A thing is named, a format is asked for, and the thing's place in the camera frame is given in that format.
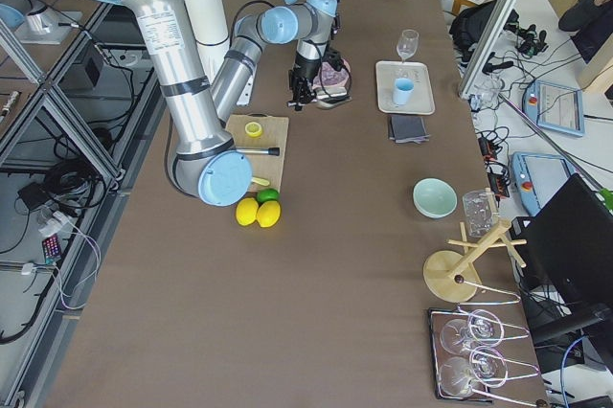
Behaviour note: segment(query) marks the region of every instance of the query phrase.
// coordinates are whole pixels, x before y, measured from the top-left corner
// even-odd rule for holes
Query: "yellow ring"
[[[247,123],[245,126],[245,133],[251,138],[258,138],[263,134],[264,130],[261,128],[260,123],[256,123],[255,121],[251,123]]]

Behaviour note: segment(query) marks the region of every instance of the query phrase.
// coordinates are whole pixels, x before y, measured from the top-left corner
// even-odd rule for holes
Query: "label on robot arm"
[[[138,17],[138,24],[150,55],[185,47],[174,11],[161,11]]]

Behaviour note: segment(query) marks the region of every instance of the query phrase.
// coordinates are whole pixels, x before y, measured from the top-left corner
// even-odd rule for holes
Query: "yellow lemon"
[[[240,226],[248,226],[256,220],[258,213],[258,201],[253,197],[242,199],[235,211],[235,217]]]
[[[258,209],[256,220],[262,228],[273,226],[281,217],[281,205],[276,200],[268,200]]]

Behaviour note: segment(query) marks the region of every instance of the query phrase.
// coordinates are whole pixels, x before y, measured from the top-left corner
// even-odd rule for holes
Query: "blue cable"
[[[564,366],[566,365],[566,358],[568,357],[568,354],[571,352],[573,347],[576,346],[580,341],[582,341],[585,338],[587,338],[587,336],[581,336],[580,338],[577,338],[575,341],[573,341],[571,345],[568,348],[566,348],[566,351],[564,352],[564,356],[562,357],[562,364],[559,369],[559,385],[560,385],[560,391],[562,392],[562,398],[564,399],[564,406],[566,408],[569,408],[568,397],[566,396],[566,391],[564,390]]]

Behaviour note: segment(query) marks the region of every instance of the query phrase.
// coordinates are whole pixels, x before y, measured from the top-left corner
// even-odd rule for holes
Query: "white cylinder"
[[[221,0],[185,0],[202,68],[213,80],[228,51],[228,25]]]

